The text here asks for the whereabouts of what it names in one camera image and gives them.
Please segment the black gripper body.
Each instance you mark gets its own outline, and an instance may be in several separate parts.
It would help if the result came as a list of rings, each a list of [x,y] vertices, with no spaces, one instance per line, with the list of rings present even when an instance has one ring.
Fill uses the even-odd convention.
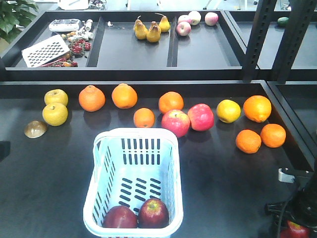
[[[264,210],[300,226],[317,228],[317,198],[296,195],[288,201],[268,203]]]

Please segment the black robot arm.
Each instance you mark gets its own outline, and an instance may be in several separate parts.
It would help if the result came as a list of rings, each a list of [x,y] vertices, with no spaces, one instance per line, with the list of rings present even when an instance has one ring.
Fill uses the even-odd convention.
[[[278,169],[278,180],[293,183],[295,190],[288,198],[277,203],[267,203],[265,213],[273,216],[273,223],[280,232],[282,223],[293,222],[304,228],[317,229],[317,172],[290,168]]]

